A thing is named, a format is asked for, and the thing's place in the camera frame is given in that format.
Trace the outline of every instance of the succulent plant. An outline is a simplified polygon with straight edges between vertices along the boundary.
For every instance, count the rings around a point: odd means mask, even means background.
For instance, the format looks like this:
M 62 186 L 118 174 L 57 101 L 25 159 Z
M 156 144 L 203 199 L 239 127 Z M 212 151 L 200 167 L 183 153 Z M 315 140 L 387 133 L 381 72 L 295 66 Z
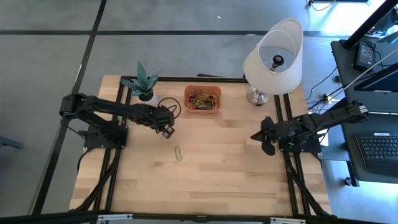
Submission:
M 147 96 L 154 91 L 159 72 L 148 78 L 144 67 L 138 62 L 137 79 L 120 80 L 120 82 L 133 90 L 132 96 Z

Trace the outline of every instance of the lamp base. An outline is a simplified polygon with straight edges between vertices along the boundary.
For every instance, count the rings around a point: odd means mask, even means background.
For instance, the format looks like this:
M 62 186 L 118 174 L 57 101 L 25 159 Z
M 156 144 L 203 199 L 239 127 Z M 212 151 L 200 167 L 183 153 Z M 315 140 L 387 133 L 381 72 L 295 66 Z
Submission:
M 268 95 L 250 86 L 247 94 L 248 102 L 254 106 L 262 106 L 268 102 Z

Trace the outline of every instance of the white lampshade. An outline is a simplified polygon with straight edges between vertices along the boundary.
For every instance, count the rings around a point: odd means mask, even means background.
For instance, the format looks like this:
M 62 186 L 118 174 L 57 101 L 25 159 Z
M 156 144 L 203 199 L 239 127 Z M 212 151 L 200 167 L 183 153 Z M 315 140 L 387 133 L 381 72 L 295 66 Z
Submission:
M 283 72 L 271 71 L 260 58 L 260 49 L 276 47 L 291 52 L 294 61 Z M 303 28 L 295 19 L 276 24 L 256 45 L 243 65 L 246 79 L 257 90 L 281 95 L 293 91 L 301 82 L 303 70 Z

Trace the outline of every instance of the metal bracket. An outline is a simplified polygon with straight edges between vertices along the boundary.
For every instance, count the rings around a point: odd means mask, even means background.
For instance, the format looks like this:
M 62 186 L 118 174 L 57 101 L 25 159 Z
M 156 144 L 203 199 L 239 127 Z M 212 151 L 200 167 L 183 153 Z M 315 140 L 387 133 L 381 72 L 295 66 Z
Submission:
M 98 215 L 98 221 L 132 219 L 132 214 Z
M 293 218 L 274 218 L 271 217 L 271 224 L 305 224 L 305 220 L 298 220 Z
M 281 152 L 322 152 L 318 138 L 306 139 L 304 142 L 296 145 L 290 145 L 287 141 L 279 141 L 279 150 Z
M 84 146 L 87 148 L 123 149 L 127 141 L 127 131 L 128 126 L 118 126 L 116 139 L 101 134 L 99 129 L 93 125 L 90 125 L 87 131 L 79 132 L 86 137 Z

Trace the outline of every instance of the green rubber band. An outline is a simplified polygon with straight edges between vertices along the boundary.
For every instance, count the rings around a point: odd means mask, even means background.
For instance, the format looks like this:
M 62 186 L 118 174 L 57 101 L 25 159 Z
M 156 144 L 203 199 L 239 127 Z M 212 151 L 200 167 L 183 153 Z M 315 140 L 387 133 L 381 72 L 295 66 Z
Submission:
M 180 146 L 175 146 L 174 147 L 174 154 L 175 154 L 175 158 L 176 158 L 177 161 L 181 161 L 182 160 Z

